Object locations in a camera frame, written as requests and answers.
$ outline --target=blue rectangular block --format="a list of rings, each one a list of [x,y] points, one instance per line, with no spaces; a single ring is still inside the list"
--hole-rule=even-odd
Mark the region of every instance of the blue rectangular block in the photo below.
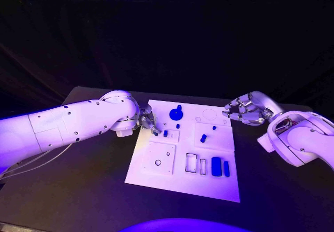
[[[213,176],[221,176],[221,159],[219,157],[210,158],[210,171]]]
[[[229,177],[229,175],[230,175],[229,162],[224,161],[224,176]]]

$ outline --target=table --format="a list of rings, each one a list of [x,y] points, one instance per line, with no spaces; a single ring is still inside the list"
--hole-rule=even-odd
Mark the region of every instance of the table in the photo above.
[[[65,104],[109,90],[73,88]],[[229,100],[131,92],[148,99],[224,106]],[[311,110],[283,104],[286,110]],[[47,165],[10,178],[0,191],[0,221],[50,232],[118,231],[148,220],[196,218],[250,231],[332,231],[334,172],[319,160],[296,168],[266,153],[266,126],[232,122],[240,203],[125,184],[138,132],[108,131],[73,144]],[[49,153],[56,155],[63,148]]]

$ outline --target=dark background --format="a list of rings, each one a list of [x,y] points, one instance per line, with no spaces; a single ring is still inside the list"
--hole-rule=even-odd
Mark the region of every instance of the dark background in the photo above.
[[[334,4],[1,0],[1,115],[75,86],[233,99],[259,90],[334,118]]]

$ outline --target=white cable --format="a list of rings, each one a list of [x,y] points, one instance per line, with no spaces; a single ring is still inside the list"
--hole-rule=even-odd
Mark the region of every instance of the white cable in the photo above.
[[[11,171],[14,171],[14,170],[23,168],[27,164],[30,164],[33,161],[36,161],[39,158],[41,158],[50,151],[52,151],[52,150],[46,151],[40,156],[37,156],[37,157],[36,157],[33,160],[30,160],[26,164],[23,164],[23,165],[18,166],[17,168],[10,169],[8,171],[0,173],[0,175],[4,175],[4,174],[7,174],[7,173],[10,173]]]
[[[5,178],[8,178],[8,177],[11,177],[11,176],[14,176],[14,175],[18,175],[18,174],[21,174],[21,173],[26,173],[27,171],[31,171],[31,170],[34,170],[36,168],[40,168],[40,167],[41,167],[43,165],[46,165],[56,157],[59,157],[59,155],[69,149],[70,145],[69,145],[69,146],[63,149],[63,151],[62,151],[47,162],[44,162],[41,165],[39,165],[37,167],[34,167],[34,168],[31,168],[31,169],[27,169],[27,170],[23,171],[23,172],[14,173],[14,174],[11,174],[11,175],[8,175],[8,176],[0,178],[0,180],[5,179]]]

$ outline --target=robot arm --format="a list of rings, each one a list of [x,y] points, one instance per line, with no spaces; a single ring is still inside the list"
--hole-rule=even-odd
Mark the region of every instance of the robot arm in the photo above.
[[[278,103],[259,91],[244,94],[226,106],[239,106],[240,113],[221,112],[244,124],[257,126],[269,121],[267,133],[257,142],[267,152],[299,167],[321,158],[334,169],[334,124],[314,112],[283,112]]]
[[[128,92],[112,91],[99,100],[0,120],[0,173],[27,157],[106,130],[115,131],[118,137],[131,135],[139,126],[160,133],[151,119],[149,107],[139,109]]]

